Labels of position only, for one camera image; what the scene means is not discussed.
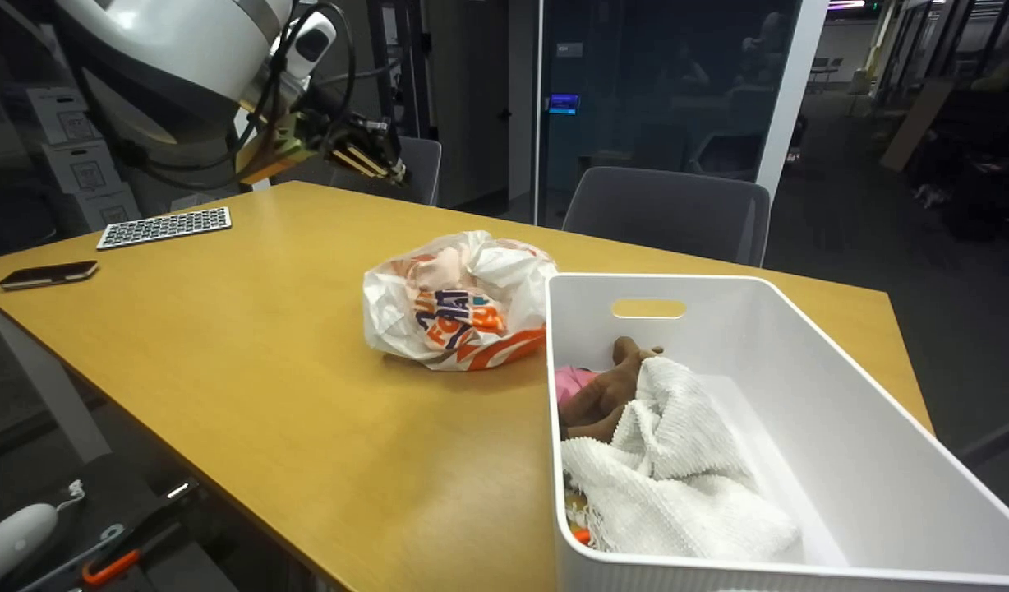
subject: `crumpled plastic bag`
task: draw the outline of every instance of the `crumpled plastic bag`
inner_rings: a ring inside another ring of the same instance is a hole
[[[556,262],[486,231],[450,233],[363,272],[363,340],[428,368],[478,372],[537,352]]]

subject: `yellow table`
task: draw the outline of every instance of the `yellow table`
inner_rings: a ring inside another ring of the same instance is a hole
[[[311,185],[224,202],[232,231],[95,254],[0,316],[351,590],[556,590],[544,366],[440,375],[362,342],[362,272],[440,233],[529,241],[559,269],[751,272],[929,427],[885,292]]]

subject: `white plastic bin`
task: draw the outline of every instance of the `white plastic bin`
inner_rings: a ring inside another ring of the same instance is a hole
[[[628,301],[684,314],[614,316]],[[1009,590],[1009,511],[772,283],[559,272],[544,303],[565,590]],[[799,519],[800,555],[632,555],[569,536],[556,368],[608,368],[619,336],[728,384],[716,407],[762,495]]]

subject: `keyboard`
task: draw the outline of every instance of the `keyboard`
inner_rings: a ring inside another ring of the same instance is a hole
[[[103,231],[98,249],[212,233],[212,231],[231,231],[231,226],[232,226],[231,207],[137,218],[137,220],[107,224]]]

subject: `stuffed toy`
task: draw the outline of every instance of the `stuffed toy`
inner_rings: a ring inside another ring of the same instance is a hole
[[[663,348],[643,352],[628,336],[614,340],[614,368],[594,375],[585,387],[577,387],[569,402],[559,405],[561,439],[594,439],[608,443],[625,416],[625,405],[633,398],[642,362],[661,352]]]

